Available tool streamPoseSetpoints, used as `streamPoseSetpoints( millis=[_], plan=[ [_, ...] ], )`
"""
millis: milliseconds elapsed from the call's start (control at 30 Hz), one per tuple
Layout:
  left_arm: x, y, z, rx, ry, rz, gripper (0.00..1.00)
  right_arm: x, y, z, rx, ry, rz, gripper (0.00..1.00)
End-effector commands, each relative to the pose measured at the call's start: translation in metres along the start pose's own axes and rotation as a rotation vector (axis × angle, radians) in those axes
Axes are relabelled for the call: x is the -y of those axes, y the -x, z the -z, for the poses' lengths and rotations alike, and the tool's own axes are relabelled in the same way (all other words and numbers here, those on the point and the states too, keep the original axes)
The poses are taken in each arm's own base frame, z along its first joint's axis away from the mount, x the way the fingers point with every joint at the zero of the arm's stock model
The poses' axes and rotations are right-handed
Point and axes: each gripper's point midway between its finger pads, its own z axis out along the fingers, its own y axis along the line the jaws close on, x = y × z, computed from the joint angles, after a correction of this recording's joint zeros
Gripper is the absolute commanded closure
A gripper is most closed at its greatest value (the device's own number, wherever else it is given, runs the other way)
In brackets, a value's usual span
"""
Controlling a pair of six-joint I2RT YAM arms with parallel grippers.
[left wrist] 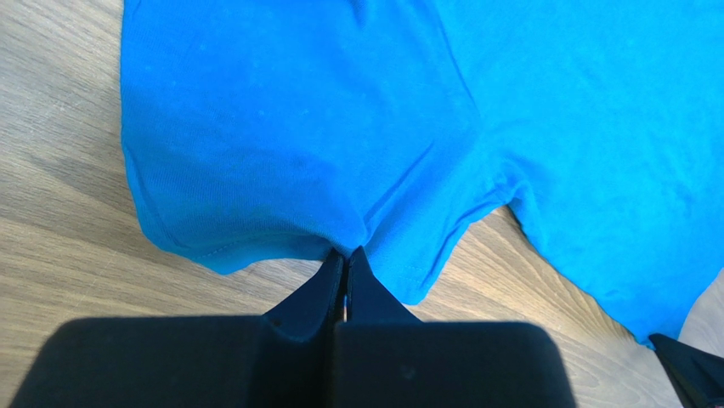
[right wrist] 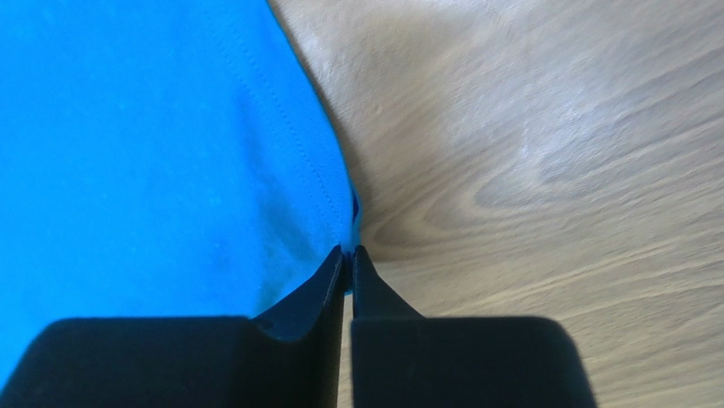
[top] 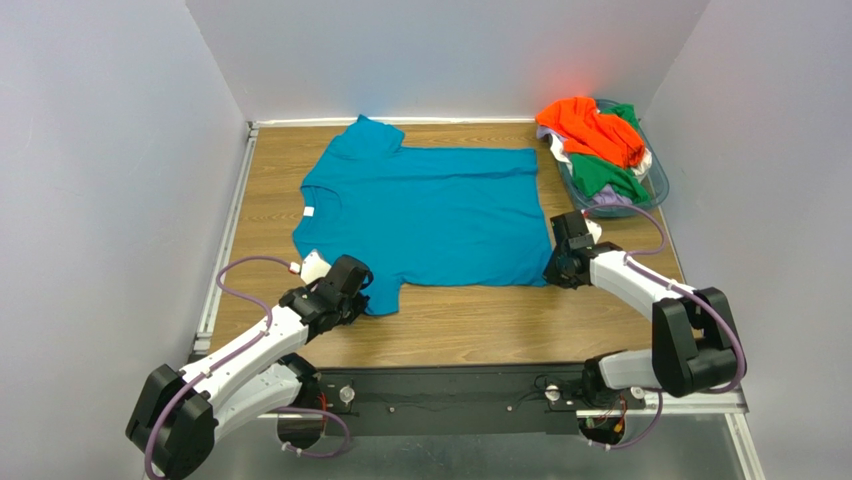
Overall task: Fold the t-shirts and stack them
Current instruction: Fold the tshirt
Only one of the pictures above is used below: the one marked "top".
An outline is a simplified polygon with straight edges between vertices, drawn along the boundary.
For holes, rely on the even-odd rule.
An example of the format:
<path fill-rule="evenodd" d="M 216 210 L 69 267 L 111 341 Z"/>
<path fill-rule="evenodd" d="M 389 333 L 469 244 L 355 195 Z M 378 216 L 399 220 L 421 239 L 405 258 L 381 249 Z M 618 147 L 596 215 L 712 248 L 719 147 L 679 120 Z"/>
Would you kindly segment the blue t shirt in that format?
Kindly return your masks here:
<path fill-rule="evenodd" d="M 348 255 L 372 272 L 367 311 L 399 310 L 406 284 L 544 285 L 552 247 L 534 150 L 414 147 L 360 116 L 305 176 L 301 255 Z"/>

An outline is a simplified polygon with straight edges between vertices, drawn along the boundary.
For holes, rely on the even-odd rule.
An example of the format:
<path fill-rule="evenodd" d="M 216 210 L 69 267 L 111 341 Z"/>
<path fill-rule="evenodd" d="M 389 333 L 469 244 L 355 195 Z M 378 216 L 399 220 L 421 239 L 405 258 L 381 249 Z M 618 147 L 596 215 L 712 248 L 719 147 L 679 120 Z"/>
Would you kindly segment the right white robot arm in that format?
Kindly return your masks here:
<path fill-rule="evenodd" d="M 554 286 L 607 291 L 651 323 L 651 346 L 589 359 L 583 391 L 592 399 L 639 387 L 682 398 L 739 386 L 747 362 L 726 295 L 695 289 L 641 265 L 634 254 L 599 239 L 582 211 L 550 220 L 555 246 L 543 272 Z"/>

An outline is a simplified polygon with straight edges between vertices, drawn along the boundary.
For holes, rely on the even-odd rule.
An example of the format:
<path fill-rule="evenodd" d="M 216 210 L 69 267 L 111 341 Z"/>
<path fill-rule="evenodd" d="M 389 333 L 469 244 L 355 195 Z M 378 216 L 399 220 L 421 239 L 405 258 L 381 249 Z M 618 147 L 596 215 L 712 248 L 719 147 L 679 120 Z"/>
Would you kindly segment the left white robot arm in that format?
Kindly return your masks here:
<path fill-rule="evenodd" d="M 188 477 L 225 435 L 268 412 L 331 421 L 343 440 L 329 457 L 349 449 L 348 425 L 322 403 L 320 374 L 297 352 L 365 312 L 373 274 L 349 255 L 327 263 L 317 252 L 286 266 L 303 284 L 274 306 L 230 292 L 258 305 L 260 321 L 214 353 L 179 369 L 163 364 L 145 380 L 125 435 L 143 453 L 148 478 Z"/>

